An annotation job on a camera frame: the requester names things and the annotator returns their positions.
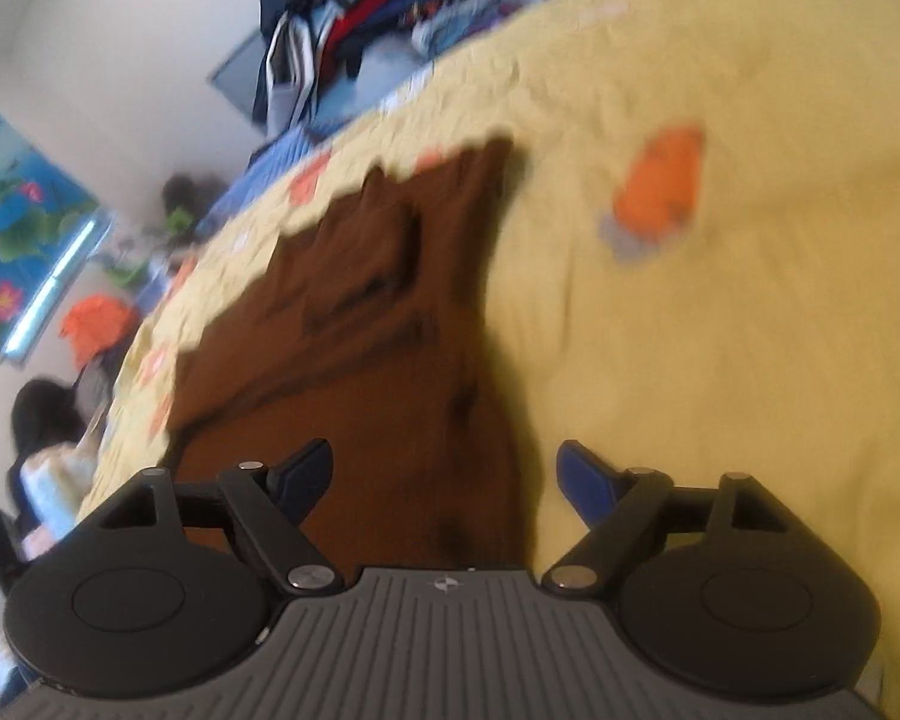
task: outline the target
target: bed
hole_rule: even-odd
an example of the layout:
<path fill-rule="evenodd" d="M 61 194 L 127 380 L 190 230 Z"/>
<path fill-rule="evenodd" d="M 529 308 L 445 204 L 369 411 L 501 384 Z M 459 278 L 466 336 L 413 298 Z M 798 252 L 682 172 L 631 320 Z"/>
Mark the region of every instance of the bed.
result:
<path fill-rule="evenodd" d="M 682 231 L 607 222 L 648 143 L 693 128 Z M 900 0 L 549 0 L 437 62 L 213 238 L 117 381 L 91 511 L 168 448 L 180 349 L 382 162 L 514 138 L 485 333 L 538 477 L 536 570 L 583 532 L 566 439 L 681 485 L 749 471 L 866 579 L 900 718 Z"/>

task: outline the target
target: floral poster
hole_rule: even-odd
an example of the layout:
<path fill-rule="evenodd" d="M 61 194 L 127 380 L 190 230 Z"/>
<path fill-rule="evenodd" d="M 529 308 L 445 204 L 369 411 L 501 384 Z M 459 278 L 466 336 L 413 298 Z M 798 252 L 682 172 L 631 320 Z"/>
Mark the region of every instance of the floral poster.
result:
<path fill-rule="evenodd" d="M 96 200 L 0 115 L 0 354 Z"/>

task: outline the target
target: brown garment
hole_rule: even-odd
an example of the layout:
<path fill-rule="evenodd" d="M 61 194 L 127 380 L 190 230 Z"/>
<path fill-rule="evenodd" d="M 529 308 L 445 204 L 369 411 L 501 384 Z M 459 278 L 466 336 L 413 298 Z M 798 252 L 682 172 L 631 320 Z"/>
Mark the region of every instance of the brown garment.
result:
<path fill-rule="evenodd" d="M 276 464 L 322 437 L 329 493 L 303 531 L 358 565 L 522 565 L 520 475 L 482 349 L 479 285 L 511 143 L 398 182 L 375 167 L 178 362 L 178 480 Z"/>

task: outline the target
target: gray ridged plate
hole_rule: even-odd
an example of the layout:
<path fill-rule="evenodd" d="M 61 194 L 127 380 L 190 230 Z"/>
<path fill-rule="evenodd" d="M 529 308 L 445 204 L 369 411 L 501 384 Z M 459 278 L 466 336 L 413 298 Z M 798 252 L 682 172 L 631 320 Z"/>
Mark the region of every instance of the gray ridged plate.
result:
<path fill-rule="evenodd" d="M 259 649 L 197 688 L 137 702 L 39 685 L 7 720 L 878 720 L 845 692 L 732 704 L 650 670 L 593 603 L 524 572 L 367 570 L 354 589 L 291 603 Z"/>

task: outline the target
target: metal screw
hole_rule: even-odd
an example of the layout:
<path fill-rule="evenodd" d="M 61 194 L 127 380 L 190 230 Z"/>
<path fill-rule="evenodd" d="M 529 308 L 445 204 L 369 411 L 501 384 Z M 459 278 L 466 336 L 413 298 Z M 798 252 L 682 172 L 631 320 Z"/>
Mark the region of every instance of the metal screw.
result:
<path fill-rule="evenodd" d="M 322 590 L 336 579 L 333 569 L 325 565 L 301 565 L 287 575 L 287 581 L 298 590 Z"/>
<path fill-rule="evenodd" d="M 564 590 L 586 590 L 597 584 L 597 572 L 585 565 L 562 565 L 550 572 L 550 581 Z"/>

